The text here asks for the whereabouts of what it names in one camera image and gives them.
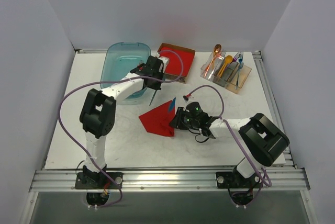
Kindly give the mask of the blue plastic knife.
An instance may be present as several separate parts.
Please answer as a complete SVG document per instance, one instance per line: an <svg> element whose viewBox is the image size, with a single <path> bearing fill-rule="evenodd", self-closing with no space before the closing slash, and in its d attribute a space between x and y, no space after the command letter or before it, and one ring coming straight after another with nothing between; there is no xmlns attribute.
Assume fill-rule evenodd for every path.
<svg viewBox="0 0 335 224"><path fill-rule="evenodd" d="M168 107L168 112L175 114L175 102L176 102L176 97L174 97Z"/></svg>

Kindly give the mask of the red paper napkin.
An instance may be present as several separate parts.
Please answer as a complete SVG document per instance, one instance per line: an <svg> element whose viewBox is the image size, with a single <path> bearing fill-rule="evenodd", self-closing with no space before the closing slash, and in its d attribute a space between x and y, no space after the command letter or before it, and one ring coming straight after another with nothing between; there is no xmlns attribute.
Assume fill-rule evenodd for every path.
<svg viewBox="0 0 335 224"><path fill-rule="evenodd" d="M170 105L172 100L161 104L158 107L139 116L139 119L148 133L163 137L173 137L174 128L170 126L170 122L175 116L175 107L172 109Z"/></svg>

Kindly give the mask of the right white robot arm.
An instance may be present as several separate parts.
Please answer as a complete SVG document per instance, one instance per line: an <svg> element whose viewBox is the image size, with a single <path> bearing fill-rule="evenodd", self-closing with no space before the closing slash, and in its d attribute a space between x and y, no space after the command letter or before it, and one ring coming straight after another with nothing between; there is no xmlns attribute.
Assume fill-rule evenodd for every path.
<svg viewBox="0 0 335 224"><path fill-rule="evenodd" d="M289 146L289 138L270 121L257 113L243 119L221 119L204 112L198 102L179 107L169 123L179 130L197 130L205 139L233 137L244 158L232 174L233 183L244 187L251 176L270 167Z"/></svg>

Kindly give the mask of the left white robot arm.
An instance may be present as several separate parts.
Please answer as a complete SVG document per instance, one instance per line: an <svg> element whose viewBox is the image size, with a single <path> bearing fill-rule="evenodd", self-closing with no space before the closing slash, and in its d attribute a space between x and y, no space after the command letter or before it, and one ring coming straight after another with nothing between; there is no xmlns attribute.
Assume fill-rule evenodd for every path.
<svg viewBox="0 0 335 224"><path fill-rule="evenodd" d="M100 90L91 89L87 93L80 123L86 136L86 161L83 175L94 188L106 182L105 143L106 136L115 124L116 106L135 92L145 88L161 89L161 81L169 59L167 57L148 57L146 63L132 69L118 83Z"/></svg>

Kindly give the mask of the red napkin stack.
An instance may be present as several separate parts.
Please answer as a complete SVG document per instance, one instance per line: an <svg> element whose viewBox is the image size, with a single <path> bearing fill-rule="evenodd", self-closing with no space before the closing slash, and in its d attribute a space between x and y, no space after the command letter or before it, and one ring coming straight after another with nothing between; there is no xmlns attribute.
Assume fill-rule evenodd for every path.
<svg viewBox="0 0 335 224"><path fill-rule="evenodd" d="M169 64L166 67L165 73L173 76L179 76L182 65L180 59L175 55L178 54L183 62L182 77L187 77L192 66L195 56L194 50L173 49L169 47L162 47L158 52L163 51L163 56L169 58Z"/></svg>

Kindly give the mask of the cardboard napkin box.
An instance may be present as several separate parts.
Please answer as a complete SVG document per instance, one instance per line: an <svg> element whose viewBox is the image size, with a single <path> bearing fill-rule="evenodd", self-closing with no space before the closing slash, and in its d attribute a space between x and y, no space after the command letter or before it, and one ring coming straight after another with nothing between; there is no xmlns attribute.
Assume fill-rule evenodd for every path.
<svg viewBox="0 0 335 224"><path fill-rule="evenodd" d="M161 56L169 58L169 64L165 70L165 77L168 80L174 80L180 75L181 71L183 71L177 82L186 83L196 51L169 43L162 43L158 49L158 52L161 51Z"/></svg>

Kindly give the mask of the teal plastic basin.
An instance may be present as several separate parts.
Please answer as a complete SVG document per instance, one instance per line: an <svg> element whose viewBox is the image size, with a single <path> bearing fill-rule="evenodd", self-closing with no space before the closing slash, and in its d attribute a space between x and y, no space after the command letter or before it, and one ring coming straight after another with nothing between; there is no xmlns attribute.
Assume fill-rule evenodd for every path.
<svg viewBox="0 0 335 224"><path fill-rule="evenodd" d="M121 80L150 55L151 49L144 43L116 43L107 50L100 80Z"/></svg>

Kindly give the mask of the clear utensil organizer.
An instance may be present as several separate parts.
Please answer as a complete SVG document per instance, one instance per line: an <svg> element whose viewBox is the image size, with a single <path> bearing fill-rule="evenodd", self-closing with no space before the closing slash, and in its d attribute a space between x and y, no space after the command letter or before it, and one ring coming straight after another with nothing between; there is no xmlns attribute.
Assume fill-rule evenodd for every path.
<svg viewBox="0 0 335 224"><path fill-rule="evenodd" d="M239 85L238 85L238 89L235 90L235 85L236 85L236 80L237 80L237 70L238 70L238 66L239 66L239 62L231 62L229 65L227 65L226 69L224 70L224 73L222 75L221 78L219 78L218 72L220 70L220 68L223 65L223 62L219 62L218 59L215 60L214 63L214 69L212 71L210 71L207 76L205 77L205 72L207 69L207 66L209 65L210 61L212 59L212 53L209 55L207 61L205 64L203 64L203 66L200 68L200 77L214 83L217 84L227 90L229 90L230 92L233 92L235 94L239 94L240 91L242 90L246 80L248 79L250 73L251 73L251 68L248 67L245 63L244 63L244 57L243 57L243 63L244 66L240 71L240 77L239 77Z"/></svg>

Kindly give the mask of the copper metallic spoon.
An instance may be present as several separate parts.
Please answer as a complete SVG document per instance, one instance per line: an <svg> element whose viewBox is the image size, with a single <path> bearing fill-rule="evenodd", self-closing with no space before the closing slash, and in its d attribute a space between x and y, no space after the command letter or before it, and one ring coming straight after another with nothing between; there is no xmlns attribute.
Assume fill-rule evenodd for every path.
<svg viewBox="0 0 335 224"><path fill-rule="evenodd" d="M209 65L207 66L207 69L206 69L206 72L205 72L205 77L207 76L207 74L210 71L212 71L214 69L215 60L220 56L221 50L222 50L221 44L218 43L214 46L213 53L212 53L212 59L211 59Z"/></svg>

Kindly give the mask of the yellow plastic spoon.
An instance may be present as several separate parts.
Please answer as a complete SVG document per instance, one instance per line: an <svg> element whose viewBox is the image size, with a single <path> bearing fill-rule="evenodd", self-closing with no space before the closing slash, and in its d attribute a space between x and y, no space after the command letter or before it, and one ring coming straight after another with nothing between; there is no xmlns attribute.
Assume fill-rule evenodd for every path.
<svg viewBox="0 0 335 224"><path fill-rule="evenodd" d="M224 70L226 69L227 65L229 65L231 62L233 61L233 56L231 55L228 55L225 57L224 59L224 62L223 62L223 65L222 67L220 68L219 72L218 72L218 77L221 78L223 73L224 73Z"/></svg>

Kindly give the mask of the silver fork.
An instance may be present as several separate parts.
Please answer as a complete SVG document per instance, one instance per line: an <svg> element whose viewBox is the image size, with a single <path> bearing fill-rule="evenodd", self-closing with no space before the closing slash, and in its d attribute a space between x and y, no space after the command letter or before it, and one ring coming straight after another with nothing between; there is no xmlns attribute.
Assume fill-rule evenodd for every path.
<svg viewBox="0 0 335 224"><path fill-rule="evenodd" d="M219 62L222 62L226 57L226 51L222 49L219 53L216 54L216 57Z"/></svg>

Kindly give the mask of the blue plastic fork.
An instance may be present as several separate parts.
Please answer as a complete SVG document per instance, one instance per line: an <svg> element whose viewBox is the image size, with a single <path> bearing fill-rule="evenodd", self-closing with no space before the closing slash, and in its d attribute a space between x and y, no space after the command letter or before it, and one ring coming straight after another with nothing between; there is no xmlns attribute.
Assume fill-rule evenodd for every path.
<svg viewBox="0 0 335 224"><path fill-rule="evenodd" d="M244 66L243 60L240 59L240 60L239 60L238 70L237 70L237 72L236 72L236 74L237 74L237 80L236 80L235 90L238 89L238 85L239 85L239 77L240 77L240 71L241 71L241 69L243 68L243 66Z"/></svg>

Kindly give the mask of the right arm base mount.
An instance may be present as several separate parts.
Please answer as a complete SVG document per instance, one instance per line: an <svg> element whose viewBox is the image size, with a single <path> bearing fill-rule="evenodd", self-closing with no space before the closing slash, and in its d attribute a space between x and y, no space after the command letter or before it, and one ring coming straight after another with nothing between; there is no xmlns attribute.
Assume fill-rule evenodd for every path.
<svg viewBox="0 0 335 224"><path fill-rule="evenodd" d="M216 183L220 189L260 188L260 182L260 178L255 173L249 178L244 178L236 168L216 172Z"/></svg>

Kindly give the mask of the aluminium frame rail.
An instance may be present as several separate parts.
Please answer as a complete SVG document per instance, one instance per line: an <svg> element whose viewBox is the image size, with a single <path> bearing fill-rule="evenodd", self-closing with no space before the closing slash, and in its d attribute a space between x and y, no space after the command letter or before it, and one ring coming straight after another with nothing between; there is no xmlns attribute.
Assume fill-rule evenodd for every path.
<svg viewBox="0 0 335 224"><path fill-rule="evenodd" d="M228 118L242 118L261 112L281 125L258 54L244 53L244 62L252 71L239 94L216 85L198 89L205 84L199 69L207 56L207 52L196 53L187 82L167 84L156 96L154 105L163 103L164 94L181 103L183 94L194 91L209 113L223 112ZM148 134L138 117L149 108L150 97L151 93L146 92L141 104L118 108L118 120L106 141L107 166L112 172L122 172L122 191L215 191L216 173L230 171L242 159L234 139L220 138L199 144L189 132L176 132L171 139ZM84 157L82 149L57 125L45 166L35 173L30 190L74 192L75 168Z"/></svg>

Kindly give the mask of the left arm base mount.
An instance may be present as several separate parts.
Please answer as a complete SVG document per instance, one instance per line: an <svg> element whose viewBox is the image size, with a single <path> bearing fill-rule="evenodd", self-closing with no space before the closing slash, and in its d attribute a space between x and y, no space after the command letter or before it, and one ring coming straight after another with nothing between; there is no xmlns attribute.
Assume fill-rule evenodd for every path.
<svg viewBox="0 0 335 224"><path fill-rule="evenodd" d="M107 172L107 174L116 182L114 184L101 172L95 178L91 178L79 172L76 176L75 189L117 189L117 186L122 187L123 173Z"/></svg>

